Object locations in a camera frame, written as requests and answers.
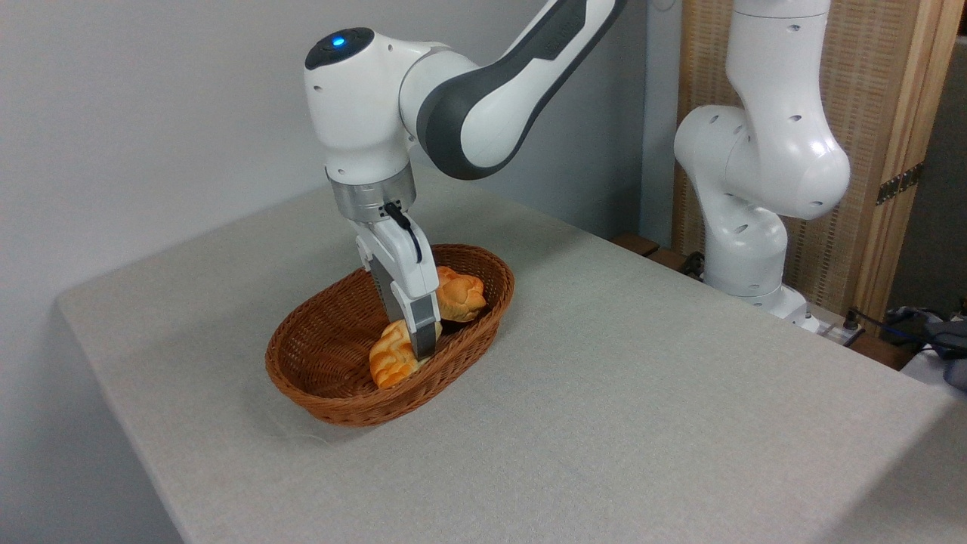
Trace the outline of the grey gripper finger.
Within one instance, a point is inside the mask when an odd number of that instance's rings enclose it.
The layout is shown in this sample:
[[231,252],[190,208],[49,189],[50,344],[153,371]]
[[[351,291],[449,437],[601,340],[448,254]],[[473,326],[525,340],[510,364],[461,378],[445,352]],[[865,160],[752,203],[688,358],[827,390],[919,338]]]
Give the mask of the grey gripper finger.
[[414,330],[410,332],[411,344],[417,360],[425,360],[435,354],[439,332],[438,307],[434,294],[426,294],[409,305]]
[[384,267],[369,267],[369,272],[372,275],[374,286],[377,289],[389,323],[403,320],[406,326],[410,328],[412,320],[407,314],[409,306],[406,300],[400,302],[400,299],[398,299],[397,293],[394,291],[396,282],[394,282],[390,272]]

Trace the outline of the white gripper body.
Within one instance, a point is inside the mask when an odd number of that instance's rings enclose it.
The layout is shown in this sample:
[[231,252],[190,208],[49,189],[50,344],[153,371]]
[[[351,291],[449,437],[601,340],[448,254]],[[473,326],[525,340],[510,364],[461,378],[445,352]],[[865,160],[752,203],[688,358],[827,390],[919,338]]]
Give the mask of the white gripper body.
[[363,266],[384,267],[393,277],[398,299],[415,301],[438,289],[439,279],[431,245],[424,231],[411,223],[401,227],[397,221],[356,221],[354,230]]

